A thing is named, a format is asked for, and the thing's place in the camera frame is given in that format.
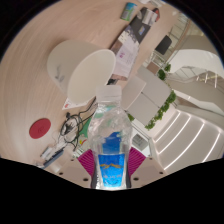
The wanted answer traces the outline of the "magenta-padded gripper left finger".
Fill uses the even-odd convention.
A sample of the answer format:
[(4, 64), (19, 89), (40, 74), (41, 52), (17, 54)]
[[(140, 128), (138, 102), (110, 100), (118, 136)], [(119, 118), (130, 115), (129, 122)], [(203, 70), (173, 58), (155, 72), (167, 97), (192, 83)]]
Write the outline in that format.
[(78, 158), (73, 158), (61, 169), (61, 176), (84, 188), (92, 188), (95, 163), (91, 150), (87, 150)]

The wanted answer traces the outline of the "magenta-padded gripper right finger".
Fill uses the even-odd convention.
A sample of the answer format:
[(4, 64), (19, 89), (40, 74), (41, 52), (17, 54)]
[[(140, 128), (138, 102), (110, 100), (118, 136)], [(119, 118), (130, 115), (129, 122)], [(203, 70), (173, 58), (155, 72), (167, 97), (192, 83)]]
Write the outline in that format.
[(165, 170), (153, 158), (131, 148), (128, 158), (128, 180), (131, 188), (140, 188), (165, 176)]

